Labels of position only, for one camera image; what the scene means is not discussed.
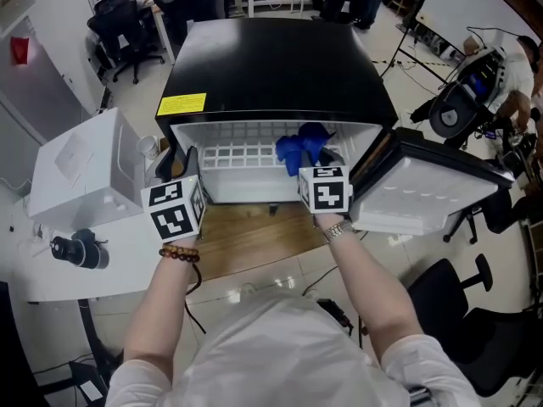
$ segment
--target open fridge door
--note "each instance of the open fridge door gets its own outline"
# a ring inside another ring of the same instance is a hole
[[[447,217],[510,188],[511,173],[399,129],[379,138],[351,171],[350,216],[363,231],[426,235]]]

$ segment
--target white cup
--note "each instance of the white cup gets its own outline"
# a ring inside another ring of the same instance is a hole
[[[137,151],[146,159],[156,159],[159,156],[159,145],[153,136],[145,136],[139,139]]]

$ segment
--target wooden bead bracelet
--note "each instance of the wooden bead bracelet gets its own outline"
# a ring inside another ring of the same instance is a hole
[[[199,251],[195,248],[182,248],[172,244],[164,244],[162,249],[159,250],[159,255],[164,256],[165,258],[179,259],[190,263],[200,261]]]

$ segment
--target red object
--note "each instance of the red object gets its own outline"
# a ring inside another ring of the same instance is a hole
[[[11,54],[15,64],[28,64],[28,37],[11,36]]]

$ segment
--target white marker cube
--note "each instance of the white marker cube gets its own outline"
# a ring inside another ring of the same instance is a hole
[[[205,200],[198,176],[187,176],[142,190],[143,211],[160,241],[169,243],[200,232]]]
[[[302,167],[299,195],[312,214],[346,213],[352,186],[347,166]]]

